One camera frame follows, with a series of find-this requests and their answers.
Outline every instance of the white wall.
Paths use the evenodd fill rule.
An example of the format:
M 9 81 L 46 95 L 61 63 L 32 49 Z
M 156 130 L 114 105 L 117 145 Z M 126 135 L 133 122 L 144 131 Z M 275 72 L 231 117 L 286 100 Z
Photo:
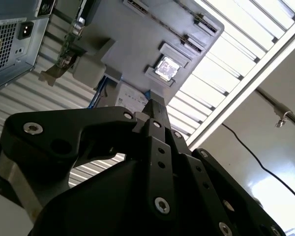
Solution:
M 295 50 L 270 74 L 261 87 L 295 113 Z M 295 126 L 278 121 L 256 93 L 251 94 L 224 122 L 295 191 Z M 265 173 L 233 134 L 220 126 L 202 145 L 252 195 L 284 230 L 295 227 L 295 197 Z
M 27 236 L 31 229 L 25 210 L 0 196 L 0 236 Z

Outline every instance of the computer component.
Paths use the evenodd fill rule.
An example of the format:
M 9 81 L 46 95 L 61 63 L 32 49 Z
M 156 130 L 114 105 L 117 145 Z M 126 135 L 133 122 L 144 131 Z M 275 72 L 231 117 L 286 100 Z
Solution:
M 55 0 L 0 0 L 0 88 L 34 68 L 54 5 Z
M 94 9 L 78 45 L 96 51 L 113 39 L 102 62 L 126 83 L 142 93 L 154 91 L 165 103 L 224 30 L 193 0 L 96 0 Z

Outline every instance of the bolt hole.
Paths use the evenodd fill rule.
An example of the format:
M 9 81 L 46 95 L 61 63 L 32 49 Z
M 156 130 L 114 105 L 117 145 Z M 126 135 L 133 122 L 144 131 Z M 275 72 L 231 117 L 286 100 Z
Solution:
M 203 186 L 204 186 L 204 188 L 206 188 L 206 189 L 209 189 L 209 188 L 210 188 L 210 186 L 209 186 L 206 182 L 203 183 Z
M 266 226 L 260 225 L 260 230 L 265 236 L 271 236 L 270 230 L 267 229 Z
M 31 131 L 37 131 L 38 130 L 38 127 L 37 126 L 34 126 L 34 125 L 30 125 L 29 126 L 29 130 L 31 130 Z
M 161 154 L 165 154 L 165 151 L 163 149 L 161 149 L 160 147 L 158 148 L 158 151 L 161 153 Z
M 53 140 L 50 144 L 50 147 L 55 153 L 61 155 L 68 154 L 72 150 L 71 144 L 62 139 Z
M 160 201 L 160 202 L 158 203 L 158 205 L 159 205 L 160 208 L 162 208 L 163 210 L 166 209 L 166 204 L 165 204 L 165 202 Z
M 156 122 L 156 121 L 154 121 L 154 122 L 153 122 L 153 124 L 154 124 L 154 125 L 155 125 L 157 128 L 160 128 L 160 127 L 162 127 L 162 126 L 161 126 L 161 124 L 160 124 L 160 123 L 158 123 L 158 122 Z
M 158 166 L 159 166 L 160 168 L 162 168 L 162 169 L 165 168 L 165 164 L 164 164 L 163 162 L 161 162 L 161 161 L 158 162 Z
M 223 231 L 227 234 L 229 233 L 229 230 L 226 228 L 226 226 L 223 226 Z

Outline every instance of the corrugated metal panel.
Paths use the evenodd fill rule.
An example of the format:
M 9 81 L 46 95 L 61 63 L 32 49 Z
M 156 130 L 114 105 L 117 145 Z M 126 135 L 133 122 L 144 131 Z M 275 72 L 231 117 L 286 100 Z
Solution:
M 52 16 L 47 31 L 63 40 L 68 28 L 69 24 Z M 60 48 L 60 44 L 45 37 L 35 70 L 0 90 L 0 135 L 5 119 L 12 114 L 79 109 L 89 105 L 94 90 L 75 80 L 69 72 L 58 79 L 53 87 L 38 80 L 39 73 L 50 68 L 57 60 Z M 72 170 L 69 184 L 74 186 L 122 160 L 123 156 L 118 155 L 111 160 L 94 161 L 78 167 Z

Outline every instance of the metal screw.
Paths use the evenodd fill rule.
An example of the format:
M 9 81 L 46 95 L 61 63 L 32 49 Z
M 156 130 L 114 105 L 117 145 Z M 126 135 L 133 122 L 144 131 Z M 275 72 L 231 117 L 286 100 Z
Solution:
M 181 136 L 181 134 L 179 134 L 177 131 L 175 131 L 174 134 L 175 134 L 175 136 L 176 136 L 177 138 L 181 139 L 182 136 Z
M 220 227 L 220 230 L 224 236 L 233 236 L 233 233 L 227 224 L 220 222 L 218 226 Z
M 157 128 L 160 128 L 160 127 L 161 127 L 161 125 L 160 125 L 158 122 L 156 122 L 156 121 L 154 121 L 153 124 L 154 124 Z
M 23 130 L 28 134 L 36 135 L 43 132 L 43 127 L 40 124 L 28 122 L 23 125 Z
M 132 115 L 130 115 L 129 113 L 125 112 L 124 113 L 124 116 L 128 119 L 132 119 Z
M 205 157 L 205 158 L 207 158 L 207 157 L 208 157 L 208 155 L 206 154 L 206 152 L 205 152 L 205 151 L 200 151 L 200 153 L 202 154 L 202 156 L 203 156 L 203 157 Z
M 271 229 L 276 236 L 281 236 L 281 234 L 278 232 L 278 230 L 274 226 L 271 226 Z
M 169 213 L 170 207 L 169 207 L 168 202 L 164 198 L 156 198 L 154 203 L 155 203 L 156 209 L 160 213 L 162 213 L 164 215 L 167 215 Z

